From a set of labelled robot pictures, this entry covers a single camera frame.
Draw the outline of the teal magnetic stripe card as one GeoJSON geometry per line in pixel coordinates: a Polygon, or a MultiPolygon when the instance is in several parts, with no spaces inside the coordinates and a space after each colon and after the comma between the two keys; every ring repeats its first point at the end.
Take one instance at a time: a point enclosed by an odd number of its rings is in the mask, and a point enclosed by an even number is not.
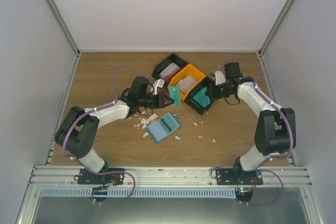
{"type": "Polygon", "coordinates": [[[160,118],[162,125],[169,131],[174,132],[178,130],[181,125],[174,115],[167,113],[160,118]]]}

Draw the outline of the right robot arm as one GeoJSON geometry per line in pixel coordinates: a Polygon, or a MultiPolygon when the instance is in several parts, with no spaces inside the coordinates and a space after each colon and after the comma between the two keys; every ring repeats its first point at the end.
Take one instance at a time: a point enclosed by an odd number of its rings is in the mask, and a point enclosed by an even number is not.
{"type": "Polygon", "coordinates": [[[236,159],[233,180],[240,185],[251,175],[258,177],[258,168],[273,158],[287,158],[296,146],[296,118],[291,108],[284,108],[260,90],[256,79],[243,76],[238,62],[224,64],[224,70],[211,73],[215,83],[207,94],[216,100],[231,95],[244,101],[257,116],[253,147],[236,159]]]}

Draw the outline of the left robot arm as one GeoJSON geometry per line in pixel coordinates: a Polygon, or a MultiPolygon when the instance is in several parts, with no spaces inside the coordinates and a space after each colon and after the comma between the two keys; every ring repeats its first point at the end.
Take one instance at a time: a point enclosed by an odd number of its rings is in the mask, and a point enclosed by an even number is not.
{"type": "Polygon", "coordinates": [[[174,100],[158,91],[161,87],[162,79],[151,83],[138,76],[131,87],[110,103],[89,109],[72,107],[54,136],[55,143],[62,147],[65,157],[77,160],[90,171],[90,178],[96,184],[103,184],[108,179],[108,171],[106,161],[93,149],[97,130],[131,117],[140,112],[140,108],[153,110],[172,105],[174,100]]]}

